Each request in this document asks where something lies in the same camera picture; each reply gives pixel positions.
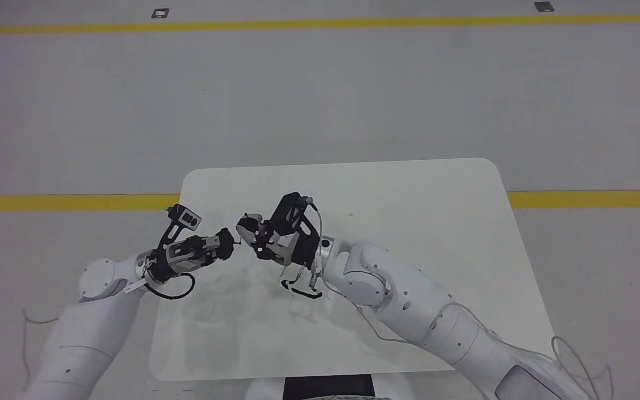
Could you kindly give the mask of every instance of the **black base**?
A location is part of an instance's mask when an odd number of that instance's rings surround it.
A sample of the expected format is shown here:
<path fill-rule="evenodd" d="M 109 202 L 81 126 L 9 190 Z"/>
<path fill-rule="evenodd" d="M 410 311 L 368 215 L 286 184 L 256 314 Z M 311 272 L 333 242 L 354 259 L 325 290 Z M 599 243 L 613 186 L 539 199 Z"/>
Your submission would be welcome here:
<path fill-rule="evenodd" d="M 371 375 L 286 378 L 282 399 L 304 400 L 332 395 L 375 396 Z"/>

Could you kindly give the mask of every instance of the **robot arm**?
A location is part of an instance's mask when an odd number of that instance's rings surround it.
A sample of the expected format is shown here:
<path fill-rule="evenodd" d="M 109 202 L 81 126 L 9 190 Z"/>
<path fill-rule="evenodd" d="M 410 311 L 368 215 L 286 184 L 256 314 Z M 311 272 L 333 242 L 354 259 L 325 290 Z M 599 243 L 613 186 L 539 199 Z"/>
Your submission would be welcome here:
<path fill-rule="evenodd" d="M 298 193 L 283 197 L 283 202 L 285 200 L 285 208 L 289 210 L 284 214 L 286 216 L 304 213 L 307 204 L 315 209 L 313 200 Z M 269 236 L 274 232 L 270 226 L 281 226 L 289 221 L 295 227 L 297 219 L 285 218 L 283 222 L 282 215 L 274 213 L 270 220 L 265 221 L 259 214 L 245 214 L 236 228 L 257 253 L 258 247 L 262 248 L 262 259 L 269 259 L 264 254 L 266 243 L 274 259 L 277 257 L 279 264 L 287 265 L 290 253 L 298 250 L 300 256 L 299 249 L 295 248 L 297 229 L 285 232 L 289 235 L 285 236 L 285 243 L 294 245 L 280 243 L 282 235 L 275 236 L 275 240 Z M 350 243 L 329 236 L 318 236 L 315 247 L 310 246 L 308 240 L 304 243 L 304 257 L 295 263 L 310 270 L 309 288 L 312 293 L 319 293 L 315 285 L 317 278 L 321 277 L 354 305 L 368 307 L 374 316 L 406 342 L 446 361 L 471 381 L 485 398 L 589 399 L 556 362 L 542 354 L 505 343 L 495 332 L 481 325 L 464 306 L 456 303 L 452 293 L 424 271 L 398 260 L 388 250 L 372 243 Z M 344 272 L 338 272 L 336 260 L 345 252 L 349 256 Z"/>
<path fill-rule="evenodd" d="M 124 262 L 100 259 L 85 268 L 80 301 L 67 306 L 49 334 L 42 361 L 23 400 L 85 400 L 129 335 L 138 305 L 147 291 L 167 299 L 159 289 L 168 280 L 226 260 L 233 237 L 224 228 L 215 236 L 192 236 L 175 242 L 183 228 L 195 230 L 200 217 L 176 204 L 158 247 Z"/>

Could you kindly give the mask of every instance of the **cable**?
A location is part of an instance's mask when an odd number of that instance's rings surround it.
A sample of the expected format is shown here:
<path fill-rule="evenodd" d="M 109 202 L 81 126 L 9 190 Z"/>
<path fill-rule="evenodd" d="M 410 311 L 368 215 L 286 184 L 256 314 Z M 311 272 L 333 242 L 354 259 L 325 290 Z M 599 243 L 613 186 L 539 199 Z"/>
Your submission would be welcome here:
<path fill-rule="evenodd" d="M 586 377 L 581 377 L 581 376 L 578 376 L 578 375 L 574 375 L 574 374 L 571 374 L 569 372 L 567 367 L 564 365 L 564 363 L 560 359 L 560 356 L 558 355 L 558 350 L 556 349 L 556 346 L 555 346 L 556 342 L 562 342 L 562 343 L 565 344 L 565 346 L 567 346 L 569 348 L 569 351 L 571 351 L 571 354 L 573 354 L 573 356 L 576 358 L 576 360 L 578 360 L 578 363 L 580 364 L 580 367 L 584 371 Z M 593 393 L 596 395 L 596 400 L 600 400 L 600 395 L 598 394 L 598 391 L 596 390 L 596 387 L 595 387 L 595 384 L 594 384 L 594 378 L 595 377 L 592 377 L 589 374 L 589 371 L 587 371 L 587 368 L 585 367 L 584 362 L 582 362 L 582 359 L 580 358 L 578 353 L 573 349 L 573 347 L 571 347 L 571 345 L 564 338 L 562 338 L 560 336 L 554 336 L 554 337 L 551 338 L 551 349 L 553 350 L 553 355 L 558 360 L 558 364 L 560 364 L 560 366 L 565 371 L 567 371 L 567 374 L 573 379 L 575 384 L 580 386 L 582 388 L 582 390 L 584 390 L 582 385 L 580 385 L 576 381 L 576 379 L 583 379 L 583 380 L 589 381 L 589 385 L 591 386 L 591 389 L 593 390 Z M 613 387 L 613 374 L 611 373 L 611 366 L 609 364 L 605 365 L 604 369 L 598 375 L 596 375 L 596 377 L 600 377 L 605 371 L 607 371 L 608 374 L 609 374 L 609 387 L 611 388 L 611 395 L 609 396 L 609 399 L 612 400 L 613 396 L 615 394 L 615 390 L 614 390 L 614 387 Z"/>
<path fill-rule="evenodd" d="M 161 297 L 163 299 L 167 299 L 167 300 L 178 300 L 181 299 L 183 297 L 186 297 L 189 293 L 191 293 L 193 291 L 193 288 L 196 286 L 196 278 L 193 277 L 193 275 L 191 275 L 190 273 L 184 273 L 184 274 L 180 274 L 178 276 L 188 276 L 191 279 L 191 287 L 184 293 L 177 295 L 177 296 L 169 296 L 167 294 L 164 293 L 160 293 L 157 290 L 155 290 L 154 288 L 151 287 L 151 285 L 149 285 L 148 283 L 145 283 L 144 286 L 149 289 L 149 291 L 153 294 L 155 294 L 158 297 Z"/>
<path fill-rule="evenodd" d="M 538 357 L 542 357 L 542 358 L 546 359 L 547 361 L 551 362 L 552 364 L 559 365 L 559 366 L 560 366 L 560 368 L 564 369 L 564 370 L 567 372 L 567 375 L 569 375 L 569 377 L 571 378 L 571 380 L 572 380 L 576 385 L 578 385 L 578 387 L 580 387 L 580 389 L 582 389 L 585 393 L 587 393 L 587 391 L 584 389 L 584 387 L 583 387 L 581 384 L 579 384 L 579 383 L 578 383 L 578 381 L 576 380 L 576 378 L 577 378 L 577 379 L 585 379 L 585 380 L 588 380 L 588 381 L 589 381 L 589 384 L 590 384 L 590 386 L 591 386 L 591 389 L 593 390 L 593 393 L 594 393 L 594 394 L 595 394 L 595 396 L 596 396 L 596 397 L 595 397 L 595 400 L 600 400 L 600 399 L 601 399 L 601 398 L 600 398 L 600 395 L 598 394 L 598 391 L 597 391 L 597 390 L 596 390 L 596 388 L 595 388 L 595 384 L 594 384 L 594 382 L 593 382 L 593 377 L 589 374 L 589 371 L 587 371 L 587 368 L 585 367 L 585 365 L 584 365 L 584 363 L 582 362 L 582 359 L 580 358 L 580 356 L 578 355 L 578 353 L 573 349 L 573 347 L 571 347 L 571 345 L 569 345 L 569 343 L 568 343 L 564 338 L 562 338 L 562 337 L 560 337 L 560 336 L 554 336 L 554 337 L 552 337 L 552 338 L 551 338 L 551 349 L 553 350 L 553 355 L 556 357 L 556 359 L 554 360 L 554 359 L 552 359 L 551 357 L 547 356 L 546 354 L 542 354 L 542 353 L 539 353 L 539 352 L 537 352 L 537 351 L 533 351 L 533 350 L 523 349 L 522 347 L 514 346 L 514 345 L 512 345 L 511 343 L 507 343 L 507 342 L 505 342 L 504 340 L 502 340 L 501 338 L 499 338 L 499 337 L 497 336 L 497 334 L 496 334 L 494 331 L 492 331 L 492 330 L 488 329 L 488 328 L 485 326 L 485 324 L 483 324 L 483 323 L 482 323 L 482 321 L 480 321 L 480 319 L 479 319 L 479 318 L 478 318 L 478 317 L 473 313 L 473 311 L 471 311 L 471 310 L 469 309 L 469 307 L 465 306 L 464 304 L 461 304 L 461 303 L 458 303 L 458 302 L 451 302 L 451 303 L 445 304 L 445 305 L 444 305 L 444 306 L 443 306 L 443 307 L 438 311 L 438 313 L 437 313 L 436 315 L 442 315 L 442 313 L 443 313 L 447 308 L 449 308 L 449 307 L 451 307 L 451 306 L 454 306 L 454 305 L 455 305 L 455 306 L 458 306 L 458 307 L 461 307 L 461 308 L 463 308 L 465 311 L 467 311 L 467 312 L 469 313 L 469 315 L 471 315 L 471 317 L 472 317 L 472 318 L 473 318 L 473 319 L 478 323 L 478 325 L 480 325 L 480 327 L 481 327 L 481 328 L 482 328 L 482 329 L 483 329 L 483 330 L 484 330 L 484 331 L 485 331 L 489 336 L 491 336 L 492 338 L 494 338 L 494 339 L 495 339 L 495 340 L 497 340 L 498 342 L 500 342 L 500 343 L 502 343 L 502 344 L 504 344 L 504 345 L 506 345 L 506 346 L 508 346 L 508 347 L 511 347 L 512 349 L 516 349 L 516 350 L 519 350 L 519 351 L 522 351 L 522 352 L 525 352 L 525 353 L 529 353 L 529 354 L 536 355 L 536 356 L 538 356 Z M 428 335 L 431 333 L 431 331 L 433 331 L 433 328 L 435 328 L 435 326 L 437 325 L 437 323 L 438 323 L 438 320 L 437 320 L 437 319 L 434 319 L 434 320 L 431 322 L 431 325 L 429 325 L 429 333 L 427 334 L 427 338 L 429 337 Z M 556 342 L 556 341 L 560 341 L 560 342 L 564 343 L 564 344 L 569 348 L 569 350 L 571 351 L 571 353 L 573 354 L 573 356 L 578 360 L 578 363 L 579 363 L 579 364 L 580 364 L 580 366 L 582 367 L 582 370 L 585 372 L 586 377 L 580 377 L 580 376 L 574 375 L 574 374 L 572 374 L 571 372 L 569 372 L 569 370 L 567 369 L 567 367 L 564 365 L 564 363 L 563 363 L 563 362 L 562 362 L 562 360 L 560 359 L 560 356 L 558 355 L 558 351 L 557 351 L 556 346 L 555 346 L 555 342 Z M 613 395 L 614 395 L 614 387 L 613 387 L 613 375 L 612 375 L 612 373 L 611 373 L 611 366 L 607 364 L 607 365 L 605 366 L 605 368 L 602 370 L 602 372 L 600 372 L 597 376 L 598 376 L 598 377 L 599 377 L 599 376 L 601 376 L 605 371 L 608 371 L 608 373 L 609 373 L 609 386 L 611 387 L 611 396 L 609 397 L 609 399 L 610 399 L 610 400 L 612 400 L 612 399 L 613 399 Z"/>
<path fill-rule="evenodd" d="M 24 366 L 24 371 L 27 374 L 24 385 L 22 385 L 22 391 L 24 392 L 27 390 L 29 383 L 31 382 L 31 368 L 29 368 L 29 363 L 27 362 L 27 324 L 44 325 L 57 321 L 58 318 L 48 319 L 46 321 L 37 321 L 27 316 L 27 311 L 24 307 L 20 309 L 20 312 L 22 312 L 22 365 Z"/>

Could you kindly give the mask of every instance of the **black square marker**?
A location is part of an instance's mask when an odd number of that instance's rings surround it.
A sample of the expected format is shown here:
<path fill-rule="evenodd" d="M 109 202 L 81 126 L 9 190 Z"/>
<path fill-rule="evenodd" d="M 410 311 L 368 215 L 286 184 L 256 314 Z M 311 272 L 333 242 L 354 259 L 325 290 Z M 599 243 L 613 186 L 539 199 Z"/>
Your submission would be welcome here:
<path fill-rule="evenodd" d="M 536 6 L 538 12 L 553 12 L 553 6 L 549 1 L 536 1 L 533 3 Z"/>
<path fill-rule="evenodd" d="M 168 8 L 156 8 L 153 10 L 153 14 L 151 14 L 151 19 L 156 18 L 167 18 L 169 16 Z"/>

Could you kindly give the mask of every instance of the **wire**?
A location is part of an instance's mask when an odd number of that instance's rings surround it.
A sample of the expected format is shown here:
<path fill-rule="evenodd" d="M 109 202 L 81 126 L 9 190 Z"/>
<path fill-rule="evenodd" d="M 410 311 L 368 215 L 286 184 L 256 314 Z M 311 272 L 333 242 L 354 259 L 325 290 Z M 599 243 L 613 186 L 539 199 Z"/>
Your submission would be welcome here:
<path fill-rule="evenodd" d="M 564 363 L 560 359 L 560 356 L 558 355 L 558 350 L 556 349 L 556 346 L 555 346 L 556 342 L 562 342 L 562 343 L 564 343 L 565 346 L 567 346 L 569 348 L 569 351 L 571 351 L 571 354 L 573 354 L 573 356 L 576 358 L 576 360 L 578 360 L 578 363 L 580 364 L 580 367 L 582 368 L 582 370 L 584 371 L 584 373 L 586 375 L 585 377 L 582 377 L 582 376 L 579 376 L 579 375 L 574 375 L 574 374 L 571 374 L 569 372 L 567 367 L 564 365 Z M 574 348 L 571 347 L 571 345 L 564 338 L 562 338 L 560 336 L 554 336 L 554 337 L 551 338 L 551 349 L 553 350 L 553 355 L 558 360 L 558 364 L 560 364 L 560 366 L 565 371 L 567 371 L 567 374 L 569 374 L 569 376 L 573 379 L 575 384 L 580 386 L 582 388 L 582 390 L 584 390 L 582 385 L 580 385 L 576 381 L 576 379 L 583 379 L 583 380 L 589 381 L 589 385 L 591 386 L 591 390 L 593 390 L 593 393 L 596 396 L 596 400 L 600 400 L 600 395 L 599 395 L 598 391 L 596 390 L 596 387 L 595 387 L 595 384 L 594 384 L 595 377 L 592 377 L 589 374 L 589 371 L 587 371 L 587 368 L 585 367 L 584 362 L 582 361 L 582 359 L 580 358 L 578 353 L 574 350 Z M 598 375 L 596 375 L 596 377 L 600 377 L 605 371 L 607 371 L 608 374 L 609 374 L 609 387 L 611 388 L 611 394 L 609 396 L 609 399 L 613 399 L 613 396 L 615 394 L 615 390 L 614 390 L 614 387 L 613 387 L 613 374 L 611 373 L 611 366 L 609 364 L 605 365 L 604 369 Z"/>
<path fill-rule="evenodd" d="M 24 392 L 25 390 L 27 390 L 27 388 L 29 387 L 29 383 L 31 382 L 31 368 L 29 368 L 29 363 L 27 362 L 27 324 L 44 325 L 57 321 L 58 318 L 48 319 L 45 321 L 37 321 L 27 316 L 27 311 L 24 309 L 24 307 L 20 309 L 20 312 L 22 313 L 22 365 L 24 366 L 24 371 L 27 374 L 24 385 L 22 385 L 22 391 Z"/>
<path fill-rule="evenodd" d="M 320 210 L 318 210 L 318 207 L 316 207 L 315 204 L 311 203 L 311 208 L 313 208 L 315 210 L 316 214 L 318 214 L 320 243 L 318 243 L 318 249 L 316 250 L 316 260 L 315 261 L 316 261 L 316 265 L 320 265 L 320 278 L 322 279 L 322 283 L 324 284 L 324 286 L 326 286 L 326 288 L 329 289 L 330 291 L 332 291 L 333 293 L 337 294 L 338 296 L 344 298 L 349 303 L 351 303 L 351 305 L 353 307 L 355 307 L 356 312 L 362 317 L 362 319 L 364 319 L 364 321 L 367 323 L 367 325 L 369 325 L 369 328 L 371 328 L 371 330 L 378 337 L 378 339 L 380 339 L 382 341 L 385 341 L 385 342 L 396 342 L 396 343 L 411 344 L 411 343 L 409 343 L 409 342 L 407 342 L 406 340 L 403 340 L 403 339 L 386 338 L 386 337 L 380 336 L 380 334 L 378 333 L 376 328 L 373 326 L 371 321 L 369 321 L 369 319 L 366 317 L 366 315 L 364 315 L 364 310 L 362 309 L 362 307 L 360 307 L 356 303 L 354 303 L 351 300 L 349 300 L 345 295 L 343 295 L 342 293 L 340 293 L 336 289 L 334 289 L 331 286 L 329 286 L 329 283 L 327 283 L 327 280 L 324 279 L 324 269 L 325 269 L 326 265 L 322 262 L 322 255 L 320 254 L 320 252 L 321 252 L 320 249 L 321 249 L 321 246 L 322 246 L 322 214 L 320 214 Z"/>
<path fill-rule="evenodd" d="M 178 276 L 188 276 L 191 279 L 191 287 L 189 287 L 189 289 L 182 293 L 179 294 L 177 296 L 169 296 L 167 294 L 158 292 L 157 290 L 155 290 L 154 288 L 151 287 L 151 285 L 149 285 L 148 283 L 145 283 L 144 286 L 149 289 L 149 291 L 153 294 L 155 294 L 158 297 L 161 297 L 163 299 L 167 299 L 167 300 L 178 300 L 181 299 L 183 297 L 186 297 L 189 293 L 191 293 L 193 291 L 193 288 L 196 286 L 196 278 L 193 277 L 193 275 L 191 275 L 190 273 L 184 273 L 184 274 L 180 274 Z"/>
<path fill-rule="evenodd" d="M 571 380 L 572 380 L 576 385 L 578 385 L 578 387 L 580 387 L 580 389 L 582 389 L 585 393 L 587 393 L 587 391 L 584 389 L 584 387 L 583 387 L 581 384 L 579 384 L 579 383 L 578 383 L 578 381 L 577 381 L 576 379 L 585 379 L 585 380 L 588 380 L 588 381 L 589 381 L 589 384 L 590 384 L 590 386 L 591 386 L 591 389 L 593 390 L 593 393 L 594 393 L 594 394 L 595 394 L 595 396 L 596 396 L 596 397 L 595 397 L 595 399 L 596 399 L 596 400 L 600 400 L 600 395 L 598 394 L 598 391 L 597 391 L 597 390 L 596 390 L 596 388 L 595 388 L 595 384 L 594 384 L 594 382 L 593 382 L 593 377 L 589 374 L 589 371 L 588 371 L 588 370 L 587 370 L 587 368 L 585 367 L 584 362 L 582 361 L 582 359 L 580 358 L 580 356 L 578 355 L 578 353 L 573 349 L 573 347 L 571 347 L 571 345 L 569 345 L 569 343 L 567 342 L 567 340 L 566 340 L 566 339 L 562 338 L 561 336 L 554 336 L 554 337 L 552 337 L 552 338 L 551 338 L 551 349 L 553 350 L 553 355 L 556 357 L 556 359 L 554 360 L 554 359 L 552 359 L 551 357 L 547 356 L 546 354 L 542 354 L 542 353 L 539 353 L 539 352 L 537 352 L 537 351 L 528 350 L 528 349 L 524 349 L 524 348 L 522 348 L 522 347 L 514 346 L 514 345 L 512 345 L 511 343 L 508 343 L 508 342 L 506 342 L 506 341 L 502 340 L 501 338 L 499 338 L 499 337 L 497 336 L 497 334 L 496 334 L 494 331 L 492 331 L 492 330 L 488 329 L 488 328 L 486 327 L 486 325 L 485 325 L 484 323 L 482 323 L 482 321 L 480 321 L 480 319 L 479 319 L 479 318 L 478 318 L 478 317 L 473 313 L 473 311 L 471 311 L 471 310 L 469 309 L 469 307 L 465 306 L 464 304 L 461 304 L 461 303 L 458 303 L 458 302 L 451 302 L 451 303 L 448 303 L 448 304 L 444 305 L 444 306 L 440 309 L 440 311 L 438 311 L 438 313 L 437 313 L 436 315 L 442 315 L 442 313 L 443 313 L 447 308 L 449 308 L 449 307 L 451 307 L 451 306 L 454 306 L 454 305 L 455 305 L 455 306 L 458 306 L 458 307 L 461 307 L 461 308 L 463 308 L 465 311 L 467 311 L 467 312 L 469 313 L 469 315 L 471 315 L 471 317 L 472 317 L 472 318 L 473 318 L 473 319 L 478 323 L 478 325 L 480 325 L 480 327 L 481 327 L 485 332 L 487 332 L 487 334 L 488 334 L 489 336 L 491 336 L 492 338 L 494 338 L 494 339 L 495 339 L 495 340 L 497 340 L 498 342 L 500 342 L 500 343 L 502 343 L 502 344 L 504 344 L 504 345 L 506 345 L 506 346 L 508 346 L 508 347 L 511 347 L 512 349 L 516 349 L 516 350 L 519 350 L 519 351 L 522 351 L 522 352 L 525 352 L 525 353 L 529 353 L 529 354 L 536 355 L 536 356 L 538 356 L 538 357 L 541 357 L 541 358 L 546 359 L 547 361 L 551 362 L 552 364 L 559 365 L 561 369 L 564 369 L 564 370 L 567 372 L 567 375 L 569 375 L 569 377 L 571 378 Z M 435 328 L 435 326 L 437 325 L 437 323 L 438 323 L 437 319 L 434 319 L 434 320 L 431 322 L 431 325 L 429 326 L 429 333 L 431 333 L 431 331 L 433 330 L 433 328 Z M 579 364 L 580 364 L 580 366 L 582 367 L 582 370 L 585 372 L 586 377 L 581 377 L 581 376 L 579 376 L 579 375 L 575 375 L 575 374 L 572 374 L 571 372 L 569 372 L 569 370 L 567 369 L 567 367 L 564 365 L 564 363 L 563 363 L 563 362 L 562 362 L 562 360 L 560 359 L 560 356 L 558 355 L 558 351 L 557 351 L 556 346 L 555 346 L 556 341 L 560 341 L 560 342 L 564 343 L 564 344 L 569 348 L 569 350 L 571 351 L 571 353 L 573 354 L 573 356 L 578 360 L 578 363 L 579 363 Z M 608 371 L 608 373 L 609 373 L 609 386 L 611 387 L 611 395 L 610 395 L 609 399 L 610 399 L 610 400 L 612 400 L 612 399 L 613 399 L 613 395 L 614 395 L 614 387 L 613 387 L 613 375 L 612 375 L 612 373 L 611 373 L 611 366 L 607 364 L 607 365 L 605 366 L 605 368 L 602 370 L 602 372 L 600 372 L 597 376 L 598 376 L 598 377 L 599 377 L 599 376 L 601 376 L 605 371 Z"/>

